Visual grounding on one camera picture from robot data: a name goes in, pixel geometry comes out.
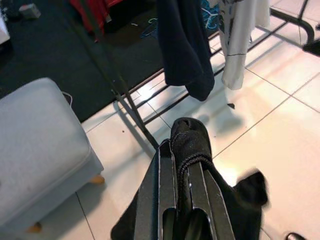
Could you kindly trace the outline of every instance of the light gray ottoman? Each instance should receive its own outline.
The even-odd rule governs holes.
[[[103,166],[58,86],[35,80],[0,100],[0,231],[25,231]]]

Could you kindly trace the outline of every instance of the white cable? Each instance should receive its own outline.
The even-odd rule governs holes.
[[[65,91],[61,91],[62,92],[62,94],[64,94],[64,95],[67,95],[69,98],[70,98],[70,107],[72,106],[72,101],[73,101],[73,97],[69,94],[69,93],[67,93],[67,92],[65,92]]]

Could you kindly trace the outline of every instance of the dark navy cloth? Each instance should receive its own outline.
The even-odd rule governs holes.
[[[158,40],[165,82],[204,101],[214,87],[211,51],[200,0],[157,0]]]

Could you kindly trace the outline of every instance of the metal rack bar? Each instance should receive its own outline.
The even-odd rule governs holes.
[[[306,9],[308,1],[309,0],[304,0],[298,18],[271,8],[270,9],[270,14],[272,16],[276,17],[276,18],[284,20],[285,22],[282,23],[280,26],[278,26],[273,31],[270,31],[266,36],[263,36],[261,39],[258,39],[257,42],[253,43],[249,47],[248,52],[251,51],[252,49],[254,49],[256,46],[258,46],[263,41],[265,41],[271,35],[276,33],[278,30],[283,28],[288,23],[295,24],[295,25],[305,29],[305,31],[307,33],[307,43],[311,43],[314,40],[314,37],[315,37],[314,30],[313,30],[312,26],[309,23],[307,23],[306,21],[303,20],[303,14],[304,14],[304,11]],[[157,77],[160,74],[162,74],[164,72],[164,70],[163,69],[158,70],[157,72],[152,74],[150,77],[145,79],[143,82],[138,84],[136,87],[132,88],[131,90],[128,90],[128,86],[127,86],[126,82],[124,81],[124,79],[120,75],[119,71],[117,70],[116,66],[114,65],[114,60],[113,60],[113,58],[112,58],[112,56],[110,54],[110,51],[108,51],[108,45],[106,44],[106,42],[105,42],[105,40],[103,38],[103,35],[100,32],[99,26],[96,23],[91,11],[89,10],[86,1],[85,0],[80,0],[80,2],[81,2],[82,7],[85,10],[86,15],[88,16],[88,19],[89,19],[90,23],[93,26],[94,34],[98,37],[99,42],[102,45],[102,48],[103,48],[104,53],[105,53],[105,55],[106,55],[106,57],[108,59],[108,62],[101,63],[101,62],[99,62],[98,59],[96,59],[94,57],[94,55],[91,52],[88,44],[86,44],[85,39],[83,39],[81,34],[78,33],[77,28],[75,27],[74,23],[72,23],[72,19],[69,17],[69,21],[70,21],[71,25],[73,26],[73,30],[78,34],[78,36],[81,39],[83,45],[85,46],[86,51],[88,52],[88,54],[91,57],[92,61],[96,64],[96,67],[99,69],[99,71],[101,72],[101,74],[104,77],[104,79],[110,84],[112,92],[114,93],[116,99],[123,105],[124,109],[132,117],[132,119],[134,120],[136,125],[141,129],[141,131],[143,132],[145,137],[148,139],[148,141],[152,144],[152,146],[155,149],[157,149],[159,147],[159,145],[158,145],[157,141],[155,140],[155,138],[153,137],[153,135],[148,131],[146,125],[149,124],[150,122],[152,122],[154,119],[156,119],[159,116],[161,116],[162,114],[166,113],[170,109],[172,109],[177,104],[179,104],[181,101],[183,101],[185,98],[187,98],[189,96],[189,94],[188,93],[184,94],[182,97],[180,97],[178,100],[176,100],[175,102],[173,102],[172,104],[167,106],[162,111],[158,112],[156,115],[154,115],[151,118],[143,121],[141,116],[140,116],[140,114],[139,114],[139,112],[138,112],[138,108],[141,107],[142,105],[144,105],[145,103],[147,103],[149,100],[151,100],[154,97],[156,97],[157,95],[159,95],[160,93],[162,93],[169,86],[166,85],[166,86],[162,87],[161,89],[156,91],[154,94],[152,94],[152,96],[150,96],[148,99],[145,99],[144,101],[140,102],[137,105],[134,104],[134,101],[131,98],[130,94],[133,93],[134,91],[136,91],[137,89],[139,89],[140,87],[142,87],[144,84],[146,84],[146,83],[150,82],[151,80],[153,80],[155,77]],[[216,37],[218,34],[219,34],[218,32],[214,33],[213,35],[211,35],[209,37],[209,39],[212,39],[212,38]],[[221,48],[216,50],[215,52],[213,52],[211,56],[216,55],[219,51],[221,51]],[[109,71],[105,70],[106,64],[109,65],[109,67],[107,68]],[[221,69],[216,71],[214,73],[214,76],[218,75],[223,70],[224,70],[224,67],[222,67]],[[125,102],[125,100],[124,100],[125,98],[127,98],[129,104],[127,104]]]

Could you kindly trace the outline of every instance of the hanging cloth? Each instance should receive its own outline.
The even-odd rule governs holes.
[[[158,40],[165,82],[204,101],[214,87],[211,51],[200,0],[157,0]]]
[[[270,0],[209,0],[219,4],[219,35],[225,57],[222,82],[231,90],[242,87],[246,54],[255,26],[270,24]]]

